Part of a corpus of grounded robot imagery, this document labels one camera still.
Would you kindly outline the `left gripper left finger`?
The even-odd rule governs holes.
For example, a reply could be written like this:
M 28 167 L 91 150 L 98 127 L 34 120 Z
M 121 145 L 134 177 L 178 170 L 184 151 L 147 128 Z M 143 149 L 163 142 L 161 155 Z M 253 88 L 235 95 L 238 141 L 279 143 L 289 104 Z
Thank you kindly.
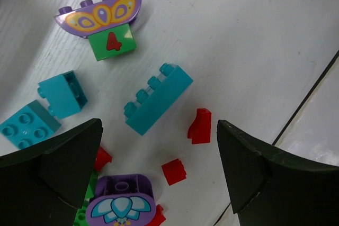
M 1 157 L 1 225 L 73 225 L 103 133 L 100 119 Z

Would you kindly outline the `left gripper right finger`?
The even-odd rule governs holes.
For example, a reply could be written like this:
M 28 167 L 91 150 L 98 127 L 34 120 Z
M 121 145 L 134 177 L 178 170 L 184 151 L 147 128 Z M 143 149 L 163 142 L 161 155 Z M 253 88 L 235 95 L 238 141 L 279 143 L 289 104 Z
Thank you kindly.
M 241 225 L 338 225 L 338 167 L 293 155 L 225 120 L 217 142 Z

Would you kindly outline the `long blue lego brick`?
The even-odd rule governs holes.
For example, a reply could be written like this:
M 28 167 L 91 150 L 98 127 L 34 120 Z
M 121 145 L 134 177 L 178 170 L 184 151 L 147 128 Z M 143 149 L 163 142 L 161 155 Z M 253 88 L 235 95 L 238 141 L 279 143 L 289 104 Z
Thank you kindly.
M 193 83 L 178 65 L 164 63 L 158 76 L 151 76 L 147 88 L 136 93 L 136 100 L 124 106 L 125 123 L 144 135 Z

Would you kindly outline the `green number four lego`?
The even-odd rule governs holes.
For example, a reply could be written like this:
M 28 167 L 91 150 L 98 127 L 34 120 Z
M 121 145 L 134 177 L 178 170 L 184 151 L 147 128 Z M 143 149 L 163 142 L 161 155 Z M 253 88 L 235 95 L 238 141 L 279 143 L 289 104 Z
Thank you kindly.
M 88 36 L 97 61 L 112 58 L 137 48 L 128 23 Z

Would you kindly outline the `purple butterfly arch lego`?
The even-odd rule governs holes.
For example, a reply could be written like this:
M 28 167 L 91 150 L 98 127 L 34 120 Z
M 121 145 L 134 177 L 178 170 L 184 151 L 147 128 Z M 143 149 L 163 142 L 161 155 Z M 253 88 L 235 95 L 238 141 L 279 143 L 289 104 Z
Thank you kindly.
M 88 38 L 107 29 L 132 23 L 141 8 L 142 0 L 84 0 L 80 8 L 70 6 L 59 9 L 56 23 L 66 32 L 81 38 Z

